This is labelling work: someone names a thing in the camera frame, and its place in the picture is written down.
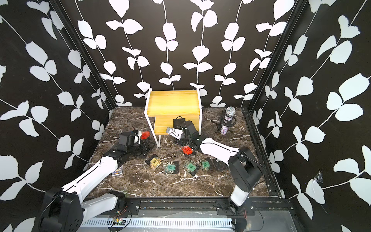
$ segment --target white cable tray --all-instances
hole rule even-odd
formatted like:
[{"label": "white cable tray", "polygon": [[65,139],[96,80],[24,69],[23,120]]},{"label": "white cable tray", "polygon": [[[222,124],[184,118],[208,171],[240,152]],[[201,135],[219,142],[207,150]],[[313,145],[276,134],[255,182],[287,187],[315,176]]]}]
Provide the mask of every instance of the white cable tray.
[{"label": "white cable tray", "polygon": [[[80,227],[110,227],[113,218],[92,218]],[[176,229],[231,229],[231,218],[132,218],[127,227],[131,228],[176,228]]]}]

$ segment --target wooden shelf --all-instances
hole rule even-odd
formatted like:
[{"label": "wooden shelf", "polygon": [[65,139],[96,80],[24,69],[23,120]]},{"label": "wooden shelf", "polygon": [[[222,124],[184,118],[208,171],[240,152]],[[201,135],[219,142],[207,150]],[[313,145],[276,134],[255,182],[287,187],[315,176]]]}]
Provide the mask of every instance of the wooden shelf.
[{"label": "wooden shelf", "polygon": [[151,92],[147,109],[147,115],[149,117],[157,117],[162,115],[176,115],[177,117],[190,114],[200,114],[197,90]]},{"label": "wooden shelf", "polygon": [[200,121],[198,114],[183,114],[183,115],[160,115],[156,116],[154,132],[155,135],[166,135],[166,129],[168,127],[173,128],[173,119],[176,119],[178,116],[182,116],[186,121],[192,121],[194,127],[199,130]]}]

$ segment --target red tag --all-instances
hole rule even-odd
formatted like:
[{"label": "red tag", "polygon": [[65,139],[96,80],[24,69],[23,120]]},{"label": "red tag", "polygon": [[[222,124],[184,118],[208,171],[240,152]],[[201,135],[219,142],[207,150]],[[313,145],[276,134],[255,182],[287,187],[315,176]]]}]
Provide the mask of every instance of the red tag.
[{"label": "red tag", "polygon": [[140,137],[141,139],[146,139],[150,136],[150,132],[149,131],[145,131],[145,132],[142,132],[142,136]]},{"label": "red tag", "polygon": [[182,150],[183,150],[183,153],[184,153],[184,154],[187,154],[187,155],[190,155],[190,154],[193,153],[192,148],[190,148],[189,146],[184,146],[184,147],[182,147]]}]

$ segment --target dark brown marble surface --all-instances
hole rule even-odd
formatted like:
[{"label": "dark brown marble surface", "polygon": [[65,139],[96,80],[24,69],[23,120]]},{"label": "dark brown marble surface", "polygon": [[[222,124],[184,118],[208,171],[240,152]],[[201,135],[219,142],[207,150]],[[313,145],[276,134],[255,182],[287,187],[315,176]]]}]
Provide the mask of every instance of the dark brown marble surface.
[{"label": "dark brown marble surface", "polygon": [[[217,122],[223,108],[203,108],[202,133],[213,136]],[[236,109],[237,124],[230,128],[225,135],[217,133],[214,140],[231,147],[241,148],[247,146],[255,154],[255,148],[249,136],[241,109]],[[144,108],[119,107],[116,108],[101,138],[90,166],[96,163],[101,155],[108,151],[118,140],[119,134],[125,131],[125,127],[132,125],[141,131],[149,131],[150,128],[144,116]],[[199,170],[195,177],[185,172],[183,165],[187,162],[179,145],[173,143],[174,138],[169,135],[161,136],[161,148],[152,149],[147,157],[156,154],[167,161],[179,161],[179,174],[164,174],[164,165],[161,164],[156,170],[152,170],[145,163],[145,159],[134,159],[123,165],[123,174],[112,177],[109,175],[95,189],[89,197],[98,197],[110,190],[125,193],[126,196],[163,197],[163,196],[230,196],[234,188],[234,182],[229,169],[224,171]],[[199,160],[213,157],[197,152],[189,157],[196,164]],[[268,196],[265,182],[255,187],[250,196]]]}]

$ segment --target green label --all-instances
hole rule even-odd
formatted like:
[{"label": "green label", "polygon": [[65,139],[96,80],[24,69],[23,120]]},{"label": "green label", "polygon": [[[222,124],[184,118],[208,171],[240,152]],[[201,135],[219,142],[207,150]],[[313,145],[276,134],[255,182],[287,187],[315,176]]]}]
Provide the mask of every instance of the green label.
[{"label": "green label", "polygon": [[187,168],[188,168],[191,172],[196,170],[196,166],[193,165],[193,164],[191,164],[191,163],[189,163],[189,164],[187,165]]},{"label": "green label", "polygon": [[175,171],[175,165],[168,165],[167,170],[169,171]]},{"label": "green label", "polygon": [[210,167],[210,164],[208,161],[205,161],[205,162],[202,162],[202,166],[207,168],[207,167]]}]

